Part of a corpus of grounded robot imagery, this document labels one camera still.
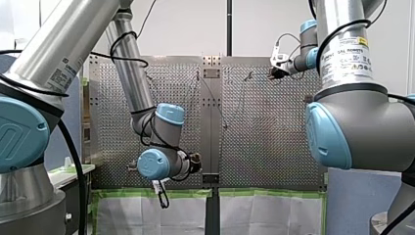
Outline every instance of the perforated metal panel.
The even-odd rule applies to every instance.
[[[320,89],[320,79],[314,71],[303,79],[286,77],[281,83],[266,78],[267,58],[222,58],[220,85],[207,80],[220,104],[227,128],[212,129],[221,119],[217,107],[208,108],[210,92],[198,79],[202,58],[162,57],[145,58],[148,81],[157,103],[181,105],[186,110],[181,147],[200,152],[202,145],[220,149],[220,158],[203,156],[207,169],[219,162],[219,187],[263,187],[294,190],[324,190],[325,168],[310,156],[305,136],[304,97]],[[116,74],[108,60],[94,58],[91,74],[91,152],[99,163],[94,174],[95,188],[149,186],[137,171],[128,172],[126,166],[136,160],[145,148],[130,127],[130,114]],[[202,125],[209,133],[201,132]],[[201,143],[201,136],[210,139]],[[220,146],[213,146],[212,136],[219,136]],[[202,176],[193,175],[172,188],[201,188]]]
[[[200,58],[145,58],[151,66],[146,69],[148,82],[157,103],[180,105],[186,111],[180,146],[188,152],[200,152]],[[91,150],[100,166],[94,174],[94,188],[149,186],[137,171],[127,171],[127,165],[145,150],[139,137],[130,127],[121,83],[111,61],[95,59],[92,62],[91,110],[97,146]],[[171,188],[201,188],[202,177],[192,175],[180,183],[169,182]]]
[[[321,82],[314,71],[267,79],[268,59],[223,59],[221,187],[319,190],[324,169],[310,156],[304,97]]]

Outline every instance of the label sticker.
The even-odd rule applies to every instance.
[[[326,52],[321,60],[324,83],[349,75],[372,78],[368,42],[363,37],[341,39],[339,46]]]
[[[46,84],[56,92],[65,93],[82,65],[80,59],[73,64],[68,58],[63,58]]]

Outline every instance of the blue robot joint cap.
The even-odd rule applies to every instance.
[[[180,106],[162,103],[157,106],[156,116],[168,123],[183,125],[184,109]]]

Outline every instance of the end effector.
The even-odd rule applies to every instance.
[[[184,180],[191,173],[201,169],[199,154],[188,154],[179,148],[183,108],[170,104],[159,104],[157,109],[142,118],[143,130],[150,128],[150,143],[143,141],[145,131],[140,137],[150,149],[143,152],[137,161],[137,169],[149,180],[172,178]]]
[[[313,70],[316,67],[318,52],[317,21],[310,20],[300,28],[300,54],[295,58],[280,54],[280,39],[277,40],[271,57],[271,79],[281,79],[302,71]]]

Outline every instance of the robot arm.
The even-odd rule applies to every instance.
[[[280,38],[277,40],[271,57],[271,77],[281,79],[302,71],[315,69],[317,45],[317,21],[303,23],[300,28],[300,54],[294,58],[280,54]]]
[[[11,148],[11,151],[0,152],[0,165],[4,168],[0,168],[0,173],[27,167],[43,158],[49,133],[64,112],[62,97],[102,33],[110,25],[107,36],[113,43],[124,33],[132,31],[131,12],[120,10],[128,9],[131,2],[61,1],[9,71],[2,75],[0,94],[16,101],[16,104],[7,101],[7,107],[17,107],[21,111],[1,114],[0,120],[8,121],[8,126],[12,126],[15,124],[10,121],[13,115],[30,114],[36,121],[23,131],[23,134],[27,132],[33,137],[15,138],[19,143],[10,141],[13,136],[7,133],[12,129],[2,130],[6,134],[3,138],[0,136],[0,146]],[[114,56],[138,58],[140,54],[135,38],[126,35],[119,40]],[[151,148],[138,161],[140,173],[159,180],[194,169],[187,154],[185,158],[177,154],[184,110],[169,104],[160,104],[156,109],[141,63],[115,60],[115,65],[131,112],[132,127],[139,135],[151,137]],[[27,124],[23,119],[18,125],[26,130]]]
[[[316,1],[320,46],[339,26],[366,19],[365,9],[380,3]],[[312,156],[325,166],[343,169],[413,171],[413,109],[390,102],[387,88],[373,79],[366,24],[345,28],[322,49],[317,64],[323,89],[306,110]]]
[[[119,10],[107,28],[112,55],[140,57],[131,20],[129,9]],[[150,147],[138,158],[139,172],[150,180],[183,178],[197,172],[201,168],[197,155],[188,155],[179,148],[183,108],[171,104],[155,107],[143,63],[115,60],[115,66],[131,113],[131,126]],[[145,143],[143,137],[150,137],[150,143]]]

